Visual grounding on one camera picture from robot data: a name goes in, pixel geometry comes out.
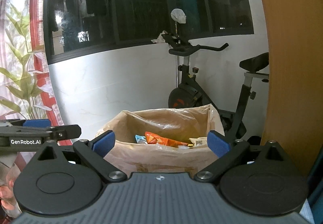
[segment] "window frame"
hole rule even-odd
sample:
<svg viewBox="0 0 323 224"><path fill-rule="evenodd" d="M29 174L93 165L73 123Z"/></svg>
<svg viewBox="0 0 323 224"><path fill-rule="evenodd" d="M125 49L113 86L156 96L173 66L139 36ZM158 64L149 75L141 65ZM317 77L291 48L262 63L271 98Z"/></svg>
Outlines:
<svg viewBox="0 0 323 224"><path fill-rule="evenodd" d="M117 13L116 13L116 5L115 2L112 0L112 21L117 23ZM218 31L217 33L213 32L213 21L211 17L211 9L210 9L210 2L209 0L204 0L206 5L206 14L208 18L208 27L209 31L204 33L198 33L196 35L191 35L188 37L189 40L193 39L200 39L200 38L210 38L210 37L219 37L219 36L233 36L233 35L252 35L254 34L254 27L245 27L240 28L238 30L222 30ZM172 4L175 4L175 0L167 0L168 9L172 8ZM171 32L175 32L174 26L171 25ZM140 45L149 45L153 44L151 39L155 39L156 37L145 38L145 39L138 39L138 40L127 40L127 41L120 41L119 37L117 37L118 42L114 44L98 44L93 46L88 46L84 48L75 49L72 51L64 52L61 54L54 54L54 47L53 47L53 37L48 31L48 0L43 1L43 32L44 32L44 43L45 43L45 53L47 58L47 63L49 65L55 64L61 61L70 60L80 56L86 56L89 54L111 51L121 48L128 48L128 47L135 47Z"/></svg>

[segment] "trash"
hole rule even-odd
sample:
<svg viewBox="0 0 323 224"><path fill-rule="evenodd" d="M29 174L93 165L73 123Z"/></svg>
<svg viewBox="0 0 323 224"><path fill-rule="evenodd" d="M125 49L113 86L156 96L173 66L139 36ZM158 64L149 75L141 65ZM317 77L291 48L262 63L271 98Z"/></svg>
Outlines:
<svg viewBox="0 0 323 224"><path fill-rule="evenodd" d="M190 138L190 141L193 143L193 147L207 146L207 137Z"/></svg>
<svg viewBox="0 0 323 224"><path fill-rule="evenodd" d="M174 148L137 144L135 135L146 131L189 143L189 138L206 137L210 130L224 134L219 113L212 105L184 109L122 111L97 133L116 135L114 148L104 157L128 176L132 172L188 172L191 176L217 159L208 148Z"/></svg>
<svg viewBox="0 0 323 224"><path fill-rule="evenodd" d="M172 10L171 17L174 21L178 23L186 23L186 15L181 9L176 8Z"/></svg>
<svg viewBox="0 0 323 224"><path fill-rule="evenodd" d="M161 36L161 35L164 35L166 34L167 32L166 31L163 31L159 34L158 38L157 39L153 39L151 40L154 44L162 44L162 43L165 43L165 40L164 38Z"/></svg>
<svg viewBox="0 0 323 224"><path fill-rule="evenodd" d="M172 146L177 147L179 145L188 146L188 143L172 140L169 138L161 137L157 134L151 133L151 132L145 132L145 137L148 144L160 144L164 146Z"/></svg>
<svg viewBox="0 0 323 224"><path fill-rule="evenodd" d="M146 137L145 136L138 136L135 135L136 138L136 142L137 144L144 144L144 145L148 145L147 141L146 141Z"/></svg>

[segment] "plastic bag on handlebar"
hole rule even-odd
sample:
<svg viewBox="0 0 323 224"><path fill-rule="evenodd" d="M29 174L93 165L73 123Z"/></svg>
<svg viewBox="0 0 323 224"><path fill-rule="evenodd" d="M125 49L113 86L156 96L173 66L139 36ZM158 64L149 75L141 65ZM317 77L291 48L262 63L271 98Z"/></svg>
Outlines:
<svg viewBox="0 0 323 224"><path fill-rule="evenodd" d="M217 159L208 148L180 149L161 144L137 144L135 135L146 131L189 143L189 138L207 136L210 130L221 134L220 116L212 105L184 109L122 111L96 135L113 130L114 148L104 157L128 176L131 172L188 172L196 174Z"/></svg>
<svg viewBox="0 0 323 224"><path fill-rule="evenodd" d="M174 9L171 12L171 17L178 23L186 23L186 15L181 9Z"/></svg>

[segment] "exercise bike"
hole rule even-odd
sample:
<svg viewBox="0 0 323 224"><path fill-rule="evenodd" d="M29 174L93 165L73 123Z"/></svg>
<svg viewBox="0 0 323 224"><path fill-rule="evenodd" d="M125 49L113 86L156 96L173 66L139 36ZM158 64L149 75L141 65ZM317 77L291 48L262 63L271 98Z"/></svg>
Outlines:
<svg viewBox="0 0 323 224"><path fill-rule="evenodd" d="M188 108L198 107L202 105L212 104L219 112L224 131L226 135L234 138L241 138L246 133L246 128L242 122L242 118L248 103L248 99L254 99L256 92L251 92L251 83L253 78L261 79L263 82L269 82L269 74L258 73L269 65L269 53L263 53L256 57L249 58L240 62L239 66L246 70L244 73L244 83L241 87L240 97L235 112L218 109L215 103L210 99L207 93L196 81L196 74L199 69L193 67L193 75L189 73L190 55L200 49L220 52L229 46L225 43L220 48L205 45L191 45L190 42L173 34L163 34L165 42L171 48L169 53L176 56L184 57L183 65L178 66L181 72L181 83L177 88L171 91L168 98L169 108Z"/></svg>

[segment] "white wall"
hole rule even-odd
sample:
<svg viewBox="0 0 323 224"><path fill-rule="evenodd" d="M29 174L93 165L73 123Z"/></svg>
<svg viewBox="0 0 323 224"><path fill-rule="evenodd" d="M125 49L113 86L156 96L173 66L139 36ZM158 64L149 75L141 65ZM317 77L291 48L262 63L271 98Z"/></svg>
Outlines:
<svg viewBox="0 0 323 224"><path fill-rule="evenodd" d="M176 84L175 58L166 44L100 52L49 66L65 124L92 139L122 110L167 108Z"/></svg>
<svg viewBox="0 0 323 224"><path fill-rule="evenodd" d="M235 111L245 70L239 63L250 57L268 52L267 29L261 0L249 0L254 25L253 35L221 36L196 39L193 45L220 47L228 43L222 52L199 50L191 56L191 67L200 68L196 80L220 109ZM262 70L269 73L269 67ZM253 79L252 91L256 98L248 101L243 122L247 133L243 138L262 135L268 102L268 83Z"/></svg>
<svg viewBox="0 0 323 224"><path fill-rule="evenodd" d="M200 50L191 67L200 68L197 81L221 109L235 111L244 71L239 62L268 51L261 0L249 0L254 35L196 39L192 44L230 47L222 52ZM65 124L79 124L82 138L96 131L122 110L166 108L175 87L175 56L166 44L124 48L66 60L49 66L54 93ZM261 135L268 84L254 79L255 100L247 106L244 123L250 135Z"/></svg>

